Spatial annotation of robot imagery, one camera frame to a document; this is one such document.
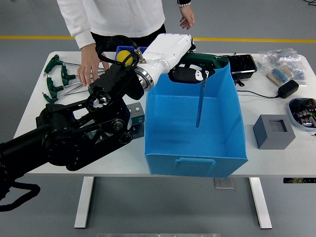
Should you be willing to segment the person's right hand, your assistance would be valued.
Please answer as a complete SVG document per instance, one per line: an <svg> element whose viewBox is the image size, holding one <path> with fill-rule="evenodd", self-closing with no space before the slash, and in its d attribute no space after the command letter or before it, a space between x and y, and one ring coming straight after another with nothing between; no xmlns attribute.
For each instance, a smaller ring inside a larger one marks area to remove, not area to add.
<svg viewBox="0 0 316 237"><path fill-rule="evenodd" d="M101 61L96 52L96 44L92 43L82 47L81 50L81 64L77 69L77 75L83 86L91 84L91 79L96 81L98 79L99 64L102 63L104 70L110 66L109 63Z"/></svg>

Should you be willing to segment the person's left hand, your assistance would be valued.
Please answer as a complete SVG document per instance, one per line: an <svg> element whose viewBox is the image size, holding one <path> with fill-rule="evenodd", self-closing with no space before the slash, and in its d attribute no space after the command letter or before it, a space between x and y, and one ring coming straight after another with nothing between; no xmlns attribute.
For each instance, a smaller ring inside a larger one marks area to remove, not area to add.
<svg viewBox="0 0 316 237"><path fill-rule="evenodd" d="M180 19L180 27L189 30L195 24L195 15L190 5L179 7L182 15Z"/></svg>

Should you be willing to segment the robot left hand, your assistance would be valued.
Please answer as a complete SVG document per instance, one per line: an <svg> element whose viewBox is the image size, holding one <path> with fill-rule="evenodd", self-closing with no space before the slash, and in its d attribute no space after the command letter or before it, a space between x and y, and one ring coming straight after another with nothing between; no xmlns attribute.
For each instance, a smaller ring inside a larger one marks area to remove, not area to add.
<svg viewBox="0 0 316 237"><path fill-rule="evenodd" d="M182 34L160 34L144 51L145 63L135 69L143 88L153 88L162 74L172 82L197 84L215 74L215 56L190 52L192 37Z"/></svg>

